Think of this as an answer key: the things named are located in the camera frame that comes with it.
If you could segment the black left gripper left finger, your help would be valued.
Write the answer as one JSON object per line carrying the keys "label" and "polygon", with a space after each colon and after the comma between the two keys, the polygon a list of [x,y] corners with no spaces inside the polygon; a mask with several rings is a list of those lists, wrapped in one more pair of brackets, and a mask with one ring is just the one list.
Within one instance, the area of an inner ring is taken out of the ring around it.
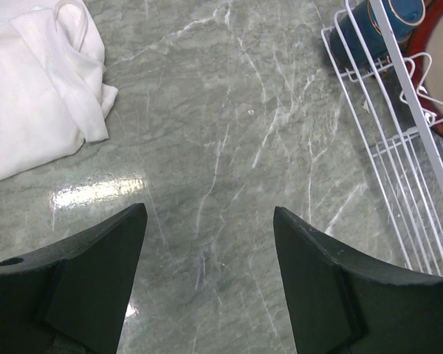
{"label": "black left gripper left finger", "polygon": [[148,214],[132,204],[103,222],[0,262],[0,353],[45,353],[57,337],[117,352]]}

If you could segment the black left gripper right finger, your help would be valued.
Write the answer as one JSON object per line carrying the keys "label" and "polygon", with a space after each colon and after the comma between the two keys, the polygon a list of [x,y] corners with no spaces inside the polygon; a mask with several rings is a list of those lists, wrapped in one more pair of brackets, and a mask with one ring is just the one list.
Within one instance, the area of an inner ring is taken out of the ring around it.
{"label": "black left gripper right finger", "polygon": [[364,254],[283,207],[273,229],[298,353],[443,353],[443,277]]}

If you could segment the white wire dish rack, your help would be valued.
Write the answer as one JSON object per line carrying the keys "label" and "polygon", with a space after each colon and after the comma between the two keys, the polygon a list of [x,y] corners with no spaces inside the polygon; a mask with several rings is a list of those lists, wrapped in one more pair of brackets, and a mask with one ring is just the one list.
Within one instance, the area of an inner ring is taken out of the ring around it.
{"label": "white wire dish rack", "polygon": [[443,277],[443,138],[431,129],[412,82],[415,63],[398,44],[385,14],[384,1],[370,1],[388,50],[369,67],[341,69],[329,48],[329,36],[361,1],[344,1],[322,30],[326,55],[345,96],[360,138],[360,156],[380,194],[386,231],[399,247],[399,264]]}

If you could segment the dark red rimmed plate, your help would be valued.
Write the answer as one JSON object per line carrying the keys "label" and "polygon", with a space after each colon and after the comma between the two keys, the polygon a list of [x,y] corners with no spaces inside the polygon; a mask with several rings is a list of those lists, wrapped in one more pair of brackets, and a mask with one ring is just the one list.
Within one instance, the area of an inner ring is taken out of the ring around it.
{"label": "dark red rimmed plate", "polygon": [[412,82],[431,129],[443,138],[443,1],[432,1],[413,31],[406,55],[413,59]]}

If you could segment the dark blue ceramic mug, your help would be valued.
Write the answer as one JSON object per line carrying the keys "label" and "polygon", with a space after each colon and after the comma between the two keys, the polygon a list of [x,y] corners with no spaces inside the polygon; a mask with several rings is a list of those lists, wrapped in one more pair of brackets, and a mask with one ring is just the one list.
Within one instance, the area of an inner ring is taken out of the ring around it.
{"label": "dark blue ceramic mug", "polygon": [[[398,44],[407,42],[425,19],[422,0],[387,0],[382,4]],[[388,50],[371,2],[361,1],[351,13],[357,25],[353,25],[347,13],[341,15],[329,36],[329,48],[337,66],[352,71],[353,66],[359,70],[369,67],[366,51],[377,61],[386,59]]]}

